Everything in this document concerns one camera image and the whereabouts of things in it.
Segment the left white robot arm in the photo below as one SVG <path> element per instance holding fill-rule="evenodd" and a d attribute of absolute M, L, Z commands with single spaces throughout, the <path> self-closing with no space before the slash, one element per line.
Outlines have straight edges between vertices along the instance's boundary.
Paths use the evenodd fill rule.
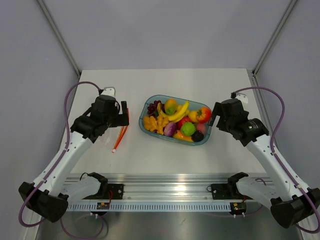
<path fill-rule="evenodd" d="M 69 187 L 65 187 L 64 182 L 82 155 L 108 128 L 128 125 L 127 102 L 118 103 L 113 96 L 100 94 L 91 107 L 75 119 L 67 131 L 66 146 L 46 169 L 32 183 L 20 185 L 22 206 L 55 223 L 71 204 L 87 197 L 109 197 L 108 179 L 99 173 L 89 173 L 88 177 Z"/>

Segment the green round vegetable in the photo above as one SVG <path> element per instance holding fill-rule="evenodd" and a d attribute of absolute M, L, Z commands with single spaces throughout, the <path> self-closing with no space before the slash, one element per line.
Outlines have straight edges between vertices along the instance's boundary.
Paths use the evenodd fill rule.
<path fill-rule="evenodd" d="M 181 126 L 180 131 L 183 135 L 190 137 L 196 132 L 196 126 L 192 122 L 185 122 Z"/>

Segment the clear orange zip top bag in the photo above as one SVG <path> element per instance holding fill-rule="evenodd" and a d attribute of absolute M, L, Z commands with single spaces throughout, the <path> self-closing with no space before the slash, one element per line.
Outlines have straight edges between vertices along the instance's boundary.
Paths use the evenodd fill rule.
<path fill-rule="evenodd" d="M 115 153 L 117 151 L 118 146 L 120 145 L 122 139 L 124 138 L 127 130 L 127 126 L 119 126 L 115 128 L 109 128 L 103 136 L 100 137 L 100 141 L 104 145 L 105 148 L 110 150 L 111 153 Z"/>

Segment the dark purple plum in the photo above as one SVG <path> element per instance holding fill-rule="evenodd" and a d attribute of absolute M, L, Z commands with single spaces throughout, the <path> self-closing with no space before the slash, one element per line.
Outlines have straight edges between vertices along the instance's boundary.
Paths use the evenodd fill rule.
<path fill-rule="evenodd" d="M 191 139 L 193 142 L 198 143 L 201 142 L 204 139 L 204 137 L 205 136 L 201 131 L 196 130 L 194 134 L 191 136 Z"/>

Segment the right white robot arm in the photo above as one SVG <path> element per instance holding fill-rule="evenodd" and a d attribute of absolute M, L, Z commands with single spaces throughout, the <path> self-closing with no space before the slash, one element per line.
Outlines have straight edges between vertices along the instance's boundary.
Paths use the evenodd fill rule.
<path fill-rule="evenodd" d="M 290 167 L 276 146 L 264 124 L 257 118 L 249 119 L 242 102 L 231 98 L 216 102 L 209 120 L 213 126 L 229 133 L 251 152 L 271 178 L 274 187 L 252 180 L 239 172 L 227 179 L 226 191 L 232 198 L 249 197 L 271 211 L 283 228 L 316 214 L 320 205 L 319 188 L 310 188 Z"/>

